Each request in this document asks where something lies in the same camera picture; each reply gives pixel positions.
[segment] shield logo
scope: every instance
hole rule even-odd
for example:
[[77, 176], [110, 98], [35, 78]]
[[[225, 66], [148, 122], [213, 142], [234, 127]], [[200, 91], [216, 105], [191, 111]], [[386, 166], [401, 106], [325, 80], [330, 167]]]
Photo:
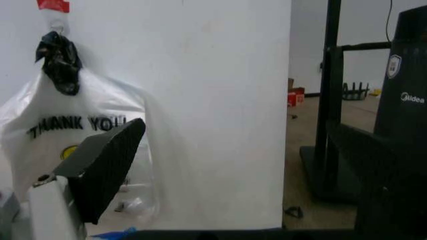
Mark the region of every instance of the shield logo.
[[398, 55], [392, 55], [388, 60], [387, 76], [389, 79], [394, 78], [401, 69], [402, 58]]

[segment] black stand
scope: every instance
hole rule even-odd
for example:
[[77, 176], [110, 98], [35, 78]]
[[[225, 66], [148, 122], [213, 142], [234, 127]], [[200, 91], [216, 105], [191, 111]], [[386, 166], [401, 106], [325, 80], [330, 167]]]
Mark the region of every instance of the black stand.
[[326, 122], [341, 122], [344, 51], [389, 49], [390, 42], [337, 46], [341, 0], [329, 0], [315, 146], [299, 150], [313, 194], [325, 201], [357, 203], [361, 185], [330, 140]]

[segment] black cable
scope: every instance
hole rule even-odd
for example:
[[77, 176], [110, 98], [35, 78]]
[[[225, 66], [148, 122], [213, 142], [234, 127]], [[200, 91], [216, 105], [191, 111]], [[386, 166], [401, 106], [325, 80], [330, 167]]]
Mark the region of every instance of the black cable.
[[388, 16], [387, 16], [387, 23], [385, 24], [385, 36], [387, 37], [387, 41], [390, 42], [389, 38], [389, 20], [390, 20], [390, 14], [392, 13], [393, 8], [393, 0], [390, 0], [390, 9], [388, 10]]

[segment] red box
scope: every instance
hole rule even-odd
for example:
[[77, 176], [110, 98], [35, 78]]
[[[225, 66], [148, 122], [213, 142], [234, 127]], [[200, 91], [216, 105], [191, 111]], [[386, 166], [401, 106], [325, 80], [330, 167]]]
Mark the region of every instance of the red box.
[[287, 106], [295, 107], [304, 103], [305, 88], [297, 87], [289, 89], [287, 92]]

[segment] yellow sticker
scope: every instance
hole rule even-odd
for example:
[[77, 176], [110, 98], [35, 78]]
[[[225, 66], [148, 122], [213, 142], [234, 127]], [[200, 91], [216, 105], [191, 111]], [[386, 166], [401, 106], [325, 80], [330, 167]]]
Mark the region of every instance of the yellow sticker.
[[78, 145], [72, 145], [67, 148], [65, 148], [61, 153], [61, 159], [65, 160], [68, 158], [74, 151], [77, 149]]

